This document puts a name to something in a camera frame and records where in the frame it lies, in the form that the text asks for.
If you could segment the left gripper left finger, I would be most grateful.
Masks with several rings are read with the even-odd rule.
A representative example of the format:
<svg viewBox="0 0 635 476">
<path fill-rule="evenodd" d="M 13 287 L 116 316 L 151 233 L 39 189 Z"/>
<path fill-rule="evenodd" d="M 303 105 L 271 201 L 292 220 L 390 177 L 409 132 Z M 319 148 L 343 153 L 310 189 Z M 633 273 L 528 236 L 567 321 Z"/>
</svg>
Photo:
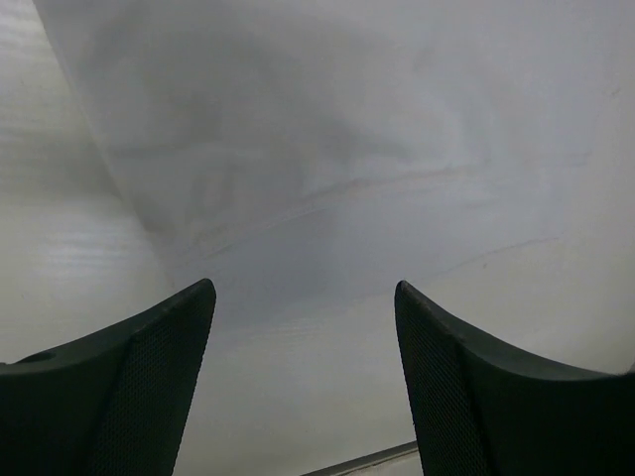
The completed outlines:
<svg viewBox="0 0 635 476">
<path fill-rule="evenodd" d="M 1 366 L 4 475 L 171 475 L 211 328 L 209 279 Z"/>
</svg>

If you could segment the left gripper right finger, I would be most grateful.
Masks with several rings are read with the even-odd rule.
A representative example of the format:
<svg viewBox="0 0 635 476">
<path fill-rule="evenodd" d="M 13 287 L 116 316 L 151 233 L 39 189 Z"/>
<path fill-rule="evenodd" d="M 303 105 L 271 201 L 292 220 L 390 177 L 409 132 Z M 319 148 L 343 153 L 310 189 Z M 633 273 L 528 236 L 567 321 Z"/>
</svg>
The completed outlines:
<svg viewBox="0 0 635 476">
<path fill-rule="evenodd" d="M 427 475 L 630 475 L 634 377 L 553 361 L 447 312 L 411 284 L 394 295 Z"/>
</svg>

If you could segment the white skirt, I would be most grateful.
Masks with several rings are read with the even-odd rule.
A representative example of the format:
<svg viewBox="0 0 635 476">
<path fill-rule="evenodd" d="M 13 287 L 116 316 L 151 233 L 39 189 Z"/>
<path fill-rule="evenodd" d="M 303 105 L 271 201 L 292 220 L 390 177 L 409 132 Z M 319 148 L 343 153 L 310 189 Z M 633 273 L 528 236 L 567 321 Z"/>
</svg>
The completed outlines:
<svg viewBox="0 0 635 476">
<path fill-rule="evenodd" d="M 634 362 L 630 1 L 41 1 L 118 188 L 217 305 L 178 470 L 414 439 L 407 281 L 536 354 Z"/>
</svg>

